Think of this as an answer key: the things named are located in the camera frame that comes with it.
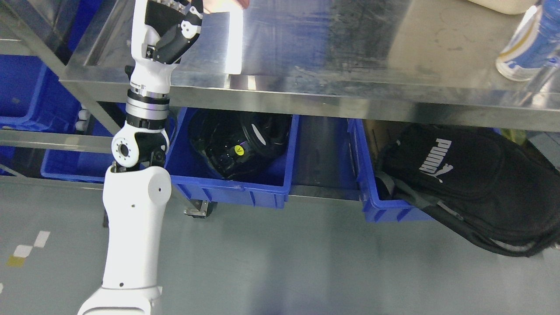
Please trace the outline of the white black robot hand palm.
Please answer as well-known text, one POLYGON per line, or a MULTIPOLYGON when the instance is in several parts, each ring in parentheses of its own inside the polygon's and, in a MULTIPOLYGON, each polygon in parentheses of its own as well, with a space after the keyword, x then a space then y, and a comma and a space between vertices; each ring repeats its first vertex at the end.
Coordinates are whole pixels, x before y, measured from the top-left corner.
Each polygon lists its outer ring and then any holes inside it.
POLYGON ((166 95, 170 92, 171 74, 180 60, 172 64, 152 60, 151 54, 160 36, 151 26, 151 2, 134 2, 130 49, 135 66, 130 76, 130 89, 139 95, 166 95))

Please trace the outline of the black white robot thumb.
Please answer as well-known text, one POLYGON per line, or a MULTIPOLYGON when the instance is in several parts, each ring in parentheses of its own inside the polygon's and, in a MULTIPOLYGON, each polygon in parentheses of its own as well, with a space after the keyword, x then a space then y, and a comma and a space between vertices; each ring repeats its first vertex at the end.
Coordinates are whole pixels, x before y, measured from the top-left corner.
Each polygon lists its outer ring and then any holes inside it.
POLYGON ((203 9, 202 0, 152 0, 151 26, 160 36, 152 60, 178 63, 200 36, 203 9))

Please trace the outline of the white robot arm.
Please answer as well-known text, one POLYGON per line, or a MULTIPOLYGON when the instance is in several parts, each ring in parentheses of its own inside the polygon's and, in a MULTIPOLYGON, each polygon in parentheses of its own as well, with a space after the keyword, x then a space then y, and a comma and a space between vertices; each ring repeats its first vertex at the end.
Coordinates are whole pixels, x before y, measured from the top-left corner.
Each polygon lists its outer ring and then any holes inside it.
POLYGON ((102 200, 108 251, 100 285, 79 315, 160 315, 158 256, 172 180, 164 168, 171 75, 201 34, 202 0, 136 0, 126 121, 112 138, 102 200))

